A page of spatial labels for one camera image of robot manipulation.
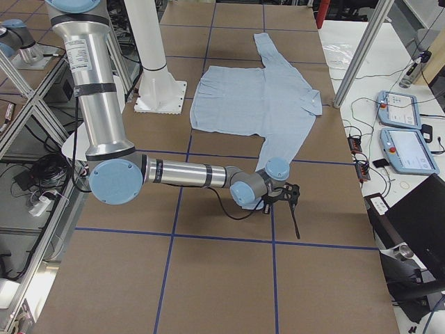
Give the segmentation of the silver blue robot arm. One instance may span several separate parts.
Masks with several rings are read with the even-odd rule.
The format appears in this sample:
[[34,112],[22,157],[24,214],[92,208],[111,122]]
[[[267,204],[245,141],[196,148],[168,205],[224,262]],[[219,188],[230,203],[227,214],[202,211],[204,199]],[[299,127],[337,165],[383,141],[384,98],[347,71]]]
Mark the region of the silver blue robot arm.
[[[48,1],[54,32],[64,42],[74,80],[76,105],[81,109],[89,140],[86,161],[92,194],[108,205],[133,200],[147,182],[194,188],[229,189],[242,207],[261,209],[280,200],[294,208],[299,188],[288,183],[290,166],[281,158],[246,173],[235,166],[212,166],[152,159],[127,138],[122,108],[113,78],[108,37],[111,18],[105,1]],[[179,113],[186,83],[169,73],[153,1],[125,5],[140,58],[139,111]]]

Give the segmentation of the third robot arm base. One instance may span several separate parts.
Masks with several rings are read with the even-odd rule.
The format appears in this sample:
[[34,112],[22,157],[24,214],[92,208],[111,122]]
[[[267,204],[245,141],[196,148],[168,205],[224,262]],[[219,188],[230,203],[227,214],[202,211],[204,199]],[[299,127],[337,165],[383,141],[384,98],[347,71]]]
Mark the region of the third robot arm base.
[[20,19],[1,22],[1,51],[19,70],[43,70],[49,62],[44,49]]

